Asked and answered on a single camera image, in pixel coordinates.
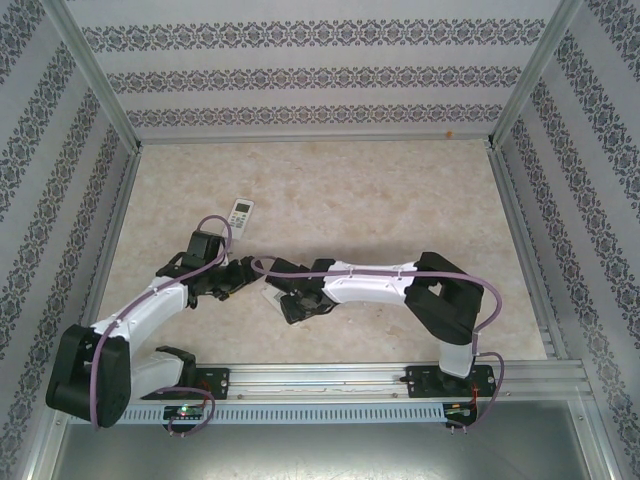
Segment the aluminium mounting rail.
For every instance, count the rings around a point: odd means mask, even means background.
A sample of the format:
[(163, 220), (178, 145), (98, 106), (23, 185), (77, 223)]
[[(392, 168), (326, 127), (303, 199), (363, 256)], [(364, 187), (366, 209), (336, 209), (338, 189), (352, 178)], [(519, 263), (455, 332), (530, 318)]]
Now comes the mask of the aluminium mounting rail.
[[(519, 399), (566, 399), (589, 396), (592, 393), (582, 364), (578, 361), (537, 360), (488, 362), (480, 358), (473, 365), (489, 365), (496, 377), (496, 390), (491, 397), (416, 398), (454, 399), (513, 397)], [(324, 400), (340, 398), (410, 398), (407, 385), (400, 381), (405, 369), (414, 365), (403, 364), (264, 364), (186, 366), (185, 379), (197, 367), (227, 368), (230, 383), (226, 400), (231, 399), (303, 399)], [(103, 375), (100, 384), (107, 382), (112, 393), (125, 394), (125, 401), (142, 401), (151, 393), (162, 393), (159, 373), (144, 373), (138, 369), (131, 381), (123, 373)]]

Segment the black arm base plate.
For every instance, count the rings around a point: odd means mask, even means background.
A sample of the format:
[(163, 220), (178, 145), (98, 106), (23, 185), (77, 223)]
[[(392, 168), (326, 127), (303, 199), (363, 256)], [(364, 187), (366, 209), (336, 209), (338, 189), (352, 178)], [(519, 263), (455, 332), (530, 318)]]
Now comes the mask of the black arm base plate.
[(179, 386), (195, 388), (197, 392), (151, 393), (143, 397), (143, 400), (203, 401), (207, 398), (204, 391), (208, 391), (215, 400), (226, 400), (230, 383), (229, 377), (230, 370), (227, 368), (197, 367), (179, 383)]
[(491, 397), (496, 377), (489, 365), (473, 365), (465, 378), (446, 374), (437, 365), (409, 366), (400, 378), (407, 385), (410, 398)]

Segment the aluminium frame bar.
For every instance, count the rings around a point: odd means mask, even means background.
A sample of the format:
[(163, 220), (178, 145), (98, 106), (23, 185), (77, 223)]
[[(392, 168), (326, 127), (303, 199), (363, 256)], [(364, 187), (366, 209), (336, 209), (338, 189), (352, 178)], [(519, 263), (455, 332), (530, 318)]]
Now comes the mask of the aluminium frame bar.
[(18, 480), (52, 480), (69, 415), (45, 407)]
[(620, 470), (596, 402), (578, 397), (567, 402), (590, 480), (621, 480)]

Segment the aluminium side rail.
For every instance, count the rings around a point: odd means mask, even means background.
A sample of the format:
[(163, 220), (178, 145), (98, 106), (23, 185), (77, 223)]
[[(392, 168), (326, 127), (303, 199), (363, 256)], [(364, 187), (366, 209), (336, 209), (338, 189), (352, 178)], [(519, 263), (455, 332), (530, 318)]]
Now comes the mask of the aluminium side rail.
[(129, 155), (126, 168), (121, 175), (114, 203), (109, 212), (106, 230), (101, 237), (99, 255), (89, 278), (89, 290), (83, 300), (75, 325), (89, 326), (99, 318), (101, 303), (106, 290), (109, 273), (115, 257), (117, 243), (123, 227), (133, 185), (139, 168), (143, 147)]
[(504, 158), (501, 152), (489, 142), (486, 143), (486, 151), (546, 355), (549, 359), (570, 360), (571, 355), (564, 344), (556, 311), (547, 291), (543, 273), (537, 261), (536, 250), (527, 229), (526, 218)]

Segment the grey metal panel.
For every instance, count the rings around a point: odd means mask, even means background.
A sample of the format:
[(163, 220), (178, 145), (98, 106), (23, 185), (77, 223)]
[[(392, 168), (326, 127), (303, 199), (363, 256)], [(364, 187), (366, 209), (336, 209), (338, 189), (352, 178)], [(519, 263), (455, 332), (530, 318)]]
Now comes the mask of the grey metal panel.
[(591, 480), (573, 438), (453, 434), (425, 424), (214, 426), (176, 439), (156, 426), (73, 425), (53, 480)]

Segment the white air conditioner remote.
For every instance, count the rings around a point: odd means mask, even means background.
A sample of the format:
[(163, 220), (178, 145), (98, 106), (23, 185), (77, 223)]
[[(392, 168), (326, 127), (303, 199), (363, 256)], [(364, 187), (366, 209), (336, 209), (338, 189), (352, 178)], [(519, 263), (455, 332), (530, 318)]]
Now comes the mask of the white air conditioner remote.
[(280, 298), (282, 296), (284, 296), (284, 295), (291, 295), (291, 296), (294, 296), (294, 295), (291, 294), (291, 293), (286, 293), (286, 292), (283, 292), (283, 291), (281, 291), (279, 289), (276, 289), (275, 287), (273, 287), (271, 285), (267, 285), (266, 287), (264, 287), (261, 290), (261, 294), (267, 300), (267, 302), (276, 310), (276, 312), (285, 320), (285, 317), (283, 315), (284, 308), (281, 306)]
[(244, 198), (237, 198), (229, 213), (227, 221), (231, 226), (234, 240), (240, 240), (251, 218), (254, 202)]

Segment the aluminium frame post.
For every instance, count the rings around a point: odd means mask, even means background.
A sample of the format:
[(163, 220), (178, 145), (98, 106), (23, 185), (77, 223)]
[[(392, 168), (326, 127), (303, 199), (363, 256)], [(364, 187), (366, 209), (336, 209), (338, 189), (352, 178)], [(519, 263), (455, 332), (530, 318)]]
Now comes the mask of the aluminium frame post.
[(66, 1), (40, 1), (127, 150), (137, 152), (141, 141)]
[(571, 25), (585, 0), (560, 0), (546, 25), (540, 40), (524, 68), (512, 95), (507, 100), (498, 121), (489, 134), (486, 146), (496, 149), (501, 145), (518, 118), (529, 95), (553, 57), (559, 42)]

